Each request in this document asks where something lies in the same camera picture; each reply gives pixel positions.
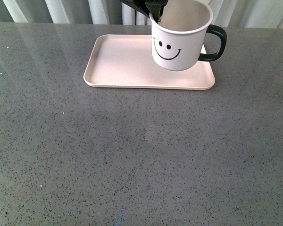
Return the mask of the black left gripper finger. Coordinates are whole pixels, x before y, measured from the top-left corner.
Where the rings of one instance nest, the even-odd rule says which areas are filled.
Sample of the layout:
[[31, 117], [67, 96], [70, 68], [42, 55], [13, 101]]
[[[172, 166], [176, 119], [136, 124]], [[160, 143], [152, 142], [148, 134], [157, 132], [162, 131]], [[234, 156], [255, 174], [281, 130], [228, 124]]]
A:
[[146, 0], [145, 6], [156, 22], [160, 22], [167, 0]]

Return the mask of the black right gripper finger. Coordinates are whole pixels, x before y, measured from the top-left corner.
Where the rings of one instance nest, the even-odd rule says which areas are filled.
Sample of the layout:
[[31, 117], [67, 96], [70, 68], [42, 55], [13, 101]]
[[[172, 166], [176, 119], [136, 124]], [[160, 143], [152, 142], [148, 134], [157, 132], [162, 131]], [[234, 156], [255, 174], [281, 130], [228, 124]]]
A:
[[149, 17], [150, 11], [146, 7], [146, 0], [120, 0], [122, 3]]

